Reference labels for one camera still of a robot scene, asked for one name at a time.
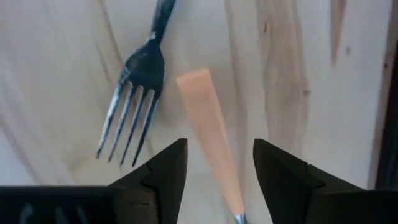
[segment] fork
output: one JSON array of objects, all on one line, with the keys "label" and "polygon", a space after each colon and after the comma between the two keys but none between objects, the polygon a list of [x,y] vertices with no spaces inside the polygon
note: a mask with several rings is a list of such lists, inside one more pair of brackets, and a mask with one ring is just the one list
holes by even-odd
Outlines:
[{"label": "fork", "polygon": [[142,134],[138,143],[136,155],[134,156],[132,166],[134,167],[134,165],[136,164],[138,155],[140,154],[142,145],[144,144],[144,140],[149,129],[150,121],[152,119],[157,102],[163,89],[165,79],[165,65],[164,58],[160,50],[160,43],[163,39],[165,28],[173,11],[175,2],[176,0],[157,1],[154,18],[152,20],[151,32],[147,42],[143,46],[138,48],[134,53],[132,53],[132,55],[124,62],[124,68],[120,73],[120,78],[114,90],[108,113],[106,115],[105,124],[101,133],[101,137],[99,139],[99,149],[96,153],[97,158],[100,158],[101,152],[108,138],[109,129],[114,118],[120,96],[125,87],[128,86],[129,89],[127,93],[127,98],[124,102],[121,117],[116,128],[116,134],[113,139],[111,154],[108,157],[108,162],[111,162],[116,147],[118,146],[120,135],[123,130],[124,123],[126,122],[128,111],[132,104],[132,99],[134,98],[134,94],[136,93],[137,89],[141,87],[142,93],[139,98],[137,107],[134,111],[129,137],[127,139],[127,144],[124,148],[123,156],[120,161],[120,165],[123,165],[126,158],[127,150],[129,149],[132,135],[137,127],[138,118],[144,105],[145,98],[152,90],[154,94],[146,113],[144,127],[142,129]]}]

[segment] wooden table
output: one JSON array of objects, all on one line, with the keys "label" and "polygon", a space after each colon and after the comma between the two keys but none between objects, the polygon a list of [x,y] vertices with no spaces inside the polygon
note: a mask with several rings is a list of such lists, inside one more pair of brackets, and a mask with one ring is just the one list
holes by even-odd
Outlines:
[{"label": "wooden table", "polygon": [[[336,1],[178,0],[162,44],[167,80],[139,163],[188,138],[179,223],[230,217],[175,82],[202,67],[213,75],[250,222],[271,222],[254,138],[373,186],[392,1]],[[95,151],[123,60],[148,38],[154,8],[155,0],[0,2],[0,163],[14,172],[2,184],[108,184],[132,171]]]}]

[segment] metal fork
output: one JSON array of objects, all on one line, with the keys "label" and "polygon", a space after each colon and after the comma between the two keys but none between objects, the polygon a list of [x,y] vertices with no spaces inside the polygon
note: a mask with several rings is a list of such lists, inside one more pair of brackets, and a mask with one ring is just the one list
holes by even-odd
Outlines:
[{"label": "metal fork", "polygon": [[147,42],[137,49],[124,63],[124,68],[121,71],[118,84],[116,85],[111,103],[106,115],[105,124],[102,130],[102,134],[99,140],[99,149],[97,151],[97,158],[100,157],[101,151],[104,148],[105,142],[108,138],[109,128],[111,126],[116,107],[119,103],[119,99],[123,89],[128,86],[128,94],[126,102],[124,103],[121,117],[119,119],[118,126],[116,128],[116,134],[113,139],[111,148],[111,154],[108,157],[108,162],[111,162],[116,147],[119,142],[121,132],[123,130],[124,123],[126,121],[127,113],[131,107],[132,99],[137,89],[142,87],[142,94],[139,98],[137,108],[135,109],[134,116],[132,118],[131,130],[127,140],[126,147],[124,148],[123,156],[120,161],[120,165],[123,165],[126,158],[127,150],[129,148],[132,135],[137,127],[138,117],[141,113],[144,101],[149,91],[154,92],[153,98],[150,102],[150,106],[146,113],[144,127],[142,130],[141,138],[138,143],[136,155],[134,157],[132,166],[137,162],[138,155],[141,151],[141,147],[144,143],[145,136],[148,132],[150,121],[155,111],[156,104],[159,100],[160,94],[162,93],[163,83],[165,79],[164,75],[164,58],[160,50],[160,43],[163,39],[165,28],[169,18],[171,16],[174,4],[176,0],[158,0],[154,18],[152,21],[152,27],[150,37]]}]

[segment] fork head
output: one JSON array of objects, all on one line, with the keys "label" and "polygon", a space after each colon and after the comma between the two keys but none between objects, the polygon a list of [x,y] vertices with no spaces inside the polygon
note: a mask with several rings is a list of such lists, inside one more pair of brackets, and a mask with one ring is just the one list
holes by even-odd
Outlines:
[{"label": "fork head", "polygon": [[128,111],[132,105],[132,99],[134,98],[135,92],[141,86],[142,93],[139,98],[138,105],[134,111],[134,116],[131,123],[130,133],[127,140],[126,147],[124,148],[123,157],[121,159],[120,165],[124,163],[127,150],[129,148],[132,135],[138,123],[138,118],[141,113],[144,101],[148,92],[152,90],[154,92],[153,97],[149,103],[149,108],[146,113],[146,118],[144,121],[144,127],[142,129],[142,134],[139,140],[136,155],[134,157],[133,166],[135,165],[138,155],[141,151],[142,145],[145,140],[145,136],[148,132],[150,121],[152,115],[154,114],[155,107],[159,100],[160,94],[162,93],[164,77],[164,58],[160,50],[160,45],[154,39],[149,39],[142,47],[137,49],[124,63],[124,68],[121,71],[121,75],[118,84],[115,88],[113,97],[111,99],[111,104],[109,106],[108,114],[106,115],[105,124],[99,140],[99,149],[97,151],[97,158],[100,157],[101,151],[104,148],[105,142],[109,135],[109,129],[116,111],[117,105],[123,89],[128,86],[129,91],[127,94],[126,102],[124,103],[121,117],[119,119],[118,126],[116,128],[116,134],[114,136],[111,154],[108,157],[108,162],[110,162],[114,156],[115,150],[117,148],[121,132],[123,130],[124,123]]}]

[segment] fork tine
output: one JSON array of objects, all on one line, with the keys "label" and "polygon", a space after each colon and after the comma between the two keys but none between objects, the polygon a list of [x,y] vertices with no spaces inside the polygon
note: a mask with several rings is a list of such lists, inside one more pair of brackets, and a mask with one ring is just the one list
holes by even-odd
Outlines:
[{"label": "fork tine", "polygon": [[153,98],[152,99],[152,103],[150,104],[150,108],[147,111],[147,116],[146,116],[145,123],[144,123],[144,129],[142,130],[142,134],[141,134],[141,138],[140,138],[139,143],[138,143],[138,148],[137,148],[137,151],[136,151],[136,155],[135,155],[134,160],[132,162],[132,166],[133,167],[136,165],[136,162],[137,162],[137,159],[138,159],[138,155],[141,152],[142,145],[144,144],[144,140],[145,140],[145,137],[146,137],[147,132],[148,132],[150,121],[151,121],[151,119],[152,119],[152,117],[154,115],[154,111],[155,111],[155,108],[156,108],[158,100],[159,100],[158,98],[156,98],[156,99]]},{"label": "fork tine", "polygon": [[122,160],[120,161],[120,165],[123,165],[124,159],[126,158],[127,150],[129,149],[131,138],[132,138],[132,135],[134,133],[134,130],[137,127],[139,114],[141,113],[142,106],[144,105],[144,99],[145,99],[146,94],[147,94],[147,91],[143,90],[142,93],[141,93],[141,97],[139,99],[138,108],[135,110],[134,116],[132,117],[131,130],[130,130],[129,138],[127,140],[126,147],[124,148],[124,152],[123,152]]},{"label": "fork tine", "polygon": [[127,117],[128,111],[129,111],[131,103],[132,103],[132,98],[134,97],[134,94],[135,94],[136,90],[137,90],[137,88],[132,86],[129,89],[129,93],[127,94],[127,99],[126,99],[126,102],[124,103],[124,106],[123,106],[122,115],[120,117],[120,120],[119,120],[119,123],[118,123],[118,127],[116,128],[116,134],[115,134],[114,139],[113,139],[112,150],[111,150],[111,154],[109,155],[108,162],[111,162],[111,160],[113,158],[113,155],[114,155],[114,152],[116,150],[116,147],[118,146],[120,134],[122,132],[122,129],[123,129],[123,126],[124,126],[124,122],[126,121],[126,117]]},{"label": "fork tine", "polygon": [[116,108],[118,107],[119,99],[120,99],[120,94],[123,91],[123,85],[118,82],[118,85],[116,86],[112,99],[111,99],[111,104],[108,109],[108,113],[106,114],[106,119],[104,123],[104,127],[102,128],[102,133],[101,137],[99,139],[99,146],[98,146],[98,151],[97,151],[97,159],[100,158],[101,151],[103,150],[105,146],[106,139],[108,138],[109,134],[109,128],[111,127],[111,123],[114,117],[114,112],[116,111]]}]

